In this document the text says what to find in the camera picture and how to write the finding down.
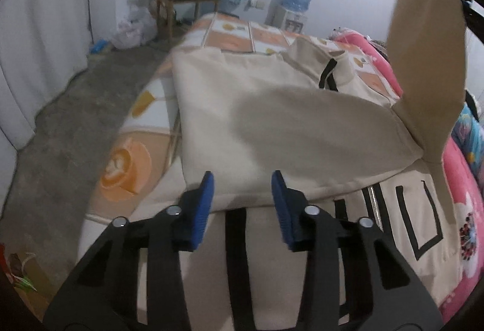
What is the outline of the white plastic bag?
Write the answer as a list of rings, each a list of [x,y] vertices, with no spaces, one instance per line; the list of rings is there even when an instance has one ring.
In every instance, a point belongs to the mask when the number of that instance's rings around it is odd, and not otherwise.
[[[115,49],[133,49],[152,41],[158,34],[155,18],[146,7],[133,6],[111,38]]]

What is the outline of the orange checked bed sheet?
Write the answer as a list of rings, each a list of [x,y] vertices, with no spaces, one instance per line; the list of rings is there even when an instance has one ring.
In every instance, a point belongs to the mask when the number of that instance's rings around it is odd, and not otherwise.
[[[286,31],[223,14],[209,14],[189,30],[180,50],[186,53],[201,47],[221,49],[271,65],[276,54],[294,40],[295,35]],[[399,95],[358,46],[350,44],[345,48],[342,43],[323,39],[315,39],[315,44],[328,51],[344,50],[349,55],[355,78],[337,78],[338,90],[352,91],[359,87],[365,96],[382,103],[398,99]],[[264,193],[269,190],[274,170],[281,170],[287,183],[296,189],[306,192],[312,189],[311,174],[319,172],[323,164],[323,158],[309,144],[315,133],[309,129],[308,121],[316,116],[316,108],[310,105],[305,116],[288,119],[282,116],[281,108],[271,107],[270,102],[279,100],[284,107],[297,107],[303,100],[313,100],[314,94],[314,89],[297,85],[292,75],[282,74],[279,85],[273,86],[270,93],[250,97],[246,108],[230,120],[231,128],[238,133],[250,127],[261,131],[261,144],[249,147],[249,153],[262,160],[254,173]],[[144,219],[160,211],[185,187],[181,127],[172,61],[166,58],[130,109],[106,167],[111,174],[121,161],[132,161],[134,169],[115,185],[108,183],[107,175],[100,177],[84,217],[80,253],[87,252],[113,218]],[[258,206],[254,194],[247,193],[241,199],[231,200],[229,205],[247,211],[255,324],[267,330],[292,326],[302,293],[304,257],[292,255],[283,247],[276,231],[272,202]],[[209,218],[202,247],[181,259],[188,310],[196,329],[225,330],[231,326],[228,285],[222,276],[224,226],[223,211],[215,210]]]

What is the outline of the blue patterned cloth bundle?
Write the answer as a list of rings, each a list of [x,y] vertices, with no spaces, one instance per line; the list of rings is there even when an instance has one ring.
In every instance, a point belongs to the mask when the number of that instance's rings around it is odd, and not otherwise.
[[[483,187],[483,128],[467,104],[463,105],[451,135],[463,153],[478,185]]]

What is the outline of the white water dispenser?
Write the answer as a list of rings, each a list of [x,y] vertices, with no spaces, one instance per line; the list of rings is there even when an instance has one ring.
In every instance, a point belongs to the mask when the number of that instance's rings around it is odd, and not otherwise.
[[[268,24],[284,31],[302,34],[307,23],[307,17],[303,12],[291,11],[278,4],[274,7]]]

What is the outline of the pink floral blanket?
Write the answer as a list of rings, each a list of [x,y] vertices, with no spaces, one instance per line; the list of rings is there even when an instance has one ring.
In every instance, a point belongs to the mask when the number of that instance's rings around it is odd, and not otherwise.
[[[403,94],[390,63],[363,35],[344,29],[336,32],[332,40],[342,43],[345,48],[350,44],[358,46],[371,58],[395,93]],[[447,322],[463,308],[483,275],[483,200],[468,163],[453,139],[446,144],[444,169],[457,215],[463,269],[458,286],[440,305],[440,312]]]

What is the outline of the cream jacket with black trim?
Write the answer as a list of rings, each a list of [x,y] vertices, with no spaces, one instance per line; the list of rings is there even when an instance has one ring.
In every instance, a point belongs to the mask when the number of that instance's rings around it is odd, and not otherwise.
[[[189,323],[231,330],[226,237],[241,234],[253,319],[293,325],[303,289],[302,254],[281,242],[270,180],[326,212],[372,216],[436,304],[462,279],[459,227],[443,167],[463,108],[465,22],[460,0],[397,0],[387,40],[400,90],[391,92],[350,53],[305,38],[273,55],[216,48],[173,55],[181,155],[144,199],[155,215],[206,171],[215,178],[201,247],[181,258]]]

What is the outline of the small blue floor object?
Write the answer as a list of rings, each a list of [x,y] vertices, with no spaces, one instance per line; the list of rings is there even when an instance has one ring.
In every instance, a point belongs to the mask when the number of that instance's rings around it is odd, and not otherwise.
[[[90,54],[99,54],[109,45],[109,41],[101,39],[93,44],[90,48]]]

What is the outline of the white curtain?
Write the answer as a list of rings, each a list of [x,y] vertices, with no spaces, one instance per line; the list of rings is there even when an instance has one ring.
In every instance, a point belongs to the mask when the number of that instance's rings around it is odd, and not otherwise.
[[[87,66],[88,0],[1,0],[1,200],[38,112]]]

